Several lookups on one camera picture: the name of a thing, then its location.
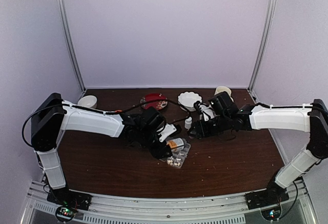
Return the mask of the white pill bottle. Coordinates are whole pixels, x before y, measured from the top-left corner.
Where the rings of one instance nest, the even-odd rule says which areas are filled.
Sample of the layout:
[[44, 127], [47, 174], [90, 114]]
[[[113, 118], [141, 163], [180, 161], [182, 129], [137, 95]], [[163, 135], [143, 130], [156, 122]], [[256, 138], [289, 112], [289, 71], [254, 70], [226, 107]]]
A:
[[184, 127], [185, 129], [189, 130], [191, 126], [192, 126], [192, 117], [189, 117], [184, 121]]

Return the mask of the amber bottle grey cap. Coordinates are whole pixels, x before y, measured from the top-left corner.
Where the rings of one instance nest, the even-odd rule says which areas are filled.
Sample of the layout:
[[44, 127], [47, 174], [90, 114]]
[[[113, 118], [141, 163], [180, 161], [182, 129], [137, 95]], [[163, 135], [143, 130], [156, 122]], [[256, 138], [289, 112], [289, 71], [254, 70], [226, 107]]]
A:
[[167, 140], [167, 145], [171, 148], [171, 150], [181, 150], [185, 146], [185, 142], [182, 138], [175, 138]]

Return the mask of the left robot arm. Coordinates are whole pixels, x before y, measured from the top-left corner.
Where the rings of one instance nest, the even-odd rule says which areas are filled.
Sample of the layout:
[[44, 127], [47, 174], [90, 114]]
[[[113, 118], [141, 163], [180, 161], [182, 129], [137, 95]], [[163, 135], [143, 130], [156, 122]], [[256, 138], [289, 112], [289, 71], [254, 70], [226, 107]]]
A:
[[31, 139], [25, 143], [36, 152], [50, 192], [63, 206], [70, 205], [74, 195], [67, 185], [57, 152], [60, 133], [72, 130], [123, 138], [139, 143], [154, 158], [162, 159], [172, 155], [166, 139], [177, 132], [177, 127], [167, 123], [153, 107], [139, 114], [102, 111], [63, 100], [59, 93], [52, 93], [26, 122], [31, 124]]

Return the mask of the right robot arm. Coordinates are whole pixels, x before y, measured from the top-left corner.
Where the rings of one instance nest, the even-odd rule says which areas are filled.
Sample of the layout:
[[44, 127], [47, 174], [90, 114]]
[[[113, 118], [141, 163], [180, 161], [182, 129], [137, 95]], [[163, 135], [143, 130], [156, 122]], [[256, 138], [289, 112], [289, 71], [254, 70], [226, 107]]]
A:
[[274, 204], [297, 178], [327, 159], [327, 107], [321, 99], [295, 106], [257, 103], [241, 109], [235, 103], [221, 104], [212, 99], [210, 106], [211, 116], [203, 114], [201, 120], [193, 122], [190, 137], [201, 139], [227, 130], [269, 130], [271, 134], [286, 130], [309, 135], [309, 142], [268, 183], [262, 197], [267, 204]]

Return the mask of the clear plastic pill organizer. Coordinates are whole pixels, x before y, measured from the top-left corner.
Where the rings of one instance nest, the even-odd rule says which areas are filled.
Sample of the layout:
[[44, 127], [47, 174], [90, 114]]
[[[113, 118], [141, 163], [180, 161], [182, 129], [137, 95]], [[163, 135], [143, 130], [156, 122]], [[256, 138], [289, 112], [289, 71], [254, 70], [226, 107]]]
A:
[[180, 169], [189, 153], [191, 145], [189, 143], [184, 144], [184, 148], [172, 153], [171, 157], [160, 159], [160, 161], [165, 162], [167, 165]]

